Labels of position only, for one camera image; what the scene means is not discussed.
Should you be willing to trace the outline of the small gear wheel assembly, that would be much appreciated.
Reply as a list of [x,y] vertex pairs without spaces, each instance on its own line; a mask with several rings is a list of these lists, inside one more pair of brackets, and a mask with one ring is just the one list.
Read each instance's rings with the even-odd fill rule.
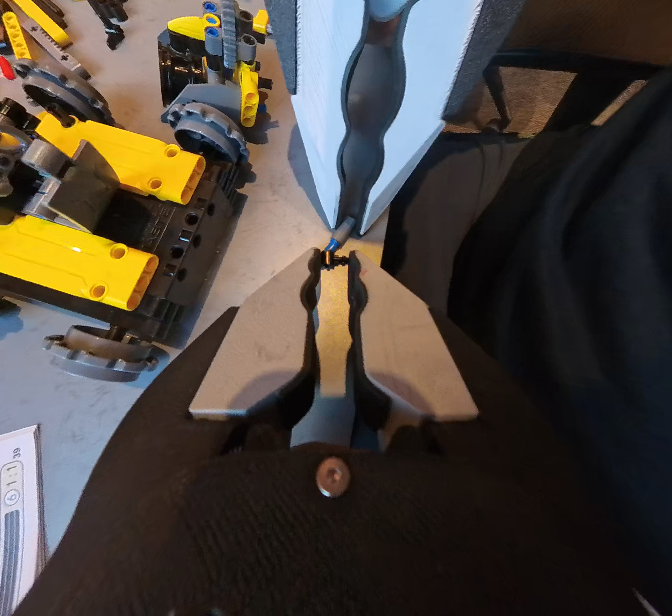
[[237,0],[205,1],[201,14],[174,18],[157,37],[163,112],[177,144],[206,158],[245,163],[249,145],[267,142],[266,101],[257,51],[268,14]]

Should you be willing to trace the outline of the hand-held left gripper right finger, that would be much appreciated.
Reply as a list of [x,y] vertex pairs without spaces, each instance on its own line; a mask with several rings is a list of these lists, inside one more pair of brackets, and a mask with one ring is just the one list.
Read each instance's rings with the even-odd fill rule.
[[425,302],[360,251],[349,254],[348,300],[356,408],[366,426],[478,416]]

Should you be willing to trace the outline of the person's grey trousers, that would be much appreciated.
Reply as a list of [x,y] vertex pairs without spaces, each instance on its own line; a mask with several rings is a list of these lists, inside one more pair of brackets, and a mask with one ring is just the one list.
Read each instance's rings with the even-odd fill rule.
[[432,312],[447,316],[458,249],[529,142],[514,133],[441,133],[394,197],[381,266]]

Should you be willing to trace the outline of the black office chair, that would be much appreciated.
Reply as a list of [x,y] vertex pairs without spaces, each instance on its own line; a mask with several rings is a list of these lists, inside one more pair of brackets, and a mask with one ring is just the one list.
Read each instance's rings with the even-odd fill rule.
[[484,82],[498,117],[488,127],[503,133],[511,123],[511,114],[501,78],[501,69],[565,72],[573,81],[550,116],[544,130],[566,131],[573,126],[593,124],[634,82],[648,81],[665,66],[623,58],[539,48],[502,49],[484,70]]

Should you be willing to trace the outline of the black triple connector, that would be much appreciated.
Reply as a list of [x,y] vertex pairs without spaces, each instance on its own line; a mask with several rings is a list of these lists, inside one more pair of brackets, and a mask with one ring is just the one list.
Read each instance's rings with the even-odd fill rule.
[[104,25],[116,21],[124,23],[128,20],[124,4],[128,0],[86,0],[97,17]]

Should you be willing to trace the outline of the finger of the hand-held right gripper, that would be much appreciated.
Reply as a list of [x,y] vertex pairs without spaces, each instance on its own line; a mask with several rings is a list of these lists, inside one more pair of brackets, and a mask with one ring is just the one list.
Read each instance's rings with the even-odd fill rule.
[[402,14],[405,81],[399,110],[383,136],[382,170],[359,228],[382,215],[441,132],[443,114],[484,0],[415,0]]
[[364,41],[365,0],[296,0],[296,121],[327,223],[338,224],[346,85]]

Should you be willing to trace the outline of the white instruction booklet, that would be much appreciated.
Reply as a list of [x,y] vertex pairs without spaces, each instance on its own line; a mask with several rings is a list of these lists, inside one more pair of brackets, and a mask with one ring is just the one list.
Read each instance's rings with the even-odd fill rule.
[[46,563],[38,424],[1,436],[1,614],[12,615]]

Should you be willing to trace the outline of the black yellow toy vehicle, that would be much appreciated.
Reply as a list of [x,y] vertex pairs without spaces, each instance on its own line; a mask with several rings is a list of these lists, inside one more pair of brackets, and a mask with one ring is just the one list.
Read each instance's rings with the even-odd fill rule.
[[1,99],[1,298],[104,322],[47,336],[52,363],[137,380],[218,270],[245,163],[119,127],[105,98],[63,67],[1,58],[1,73],[43,108]]

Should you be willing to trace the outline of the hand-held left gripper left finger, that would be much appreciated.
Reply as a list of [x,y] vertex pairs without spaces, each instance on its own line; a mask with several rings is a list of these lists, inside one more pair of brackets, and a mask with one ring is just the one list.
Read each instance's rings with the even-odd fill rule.
[[195,419],[299,421],[315,394],[320,250],[307,250],[240,306],[189,411]]

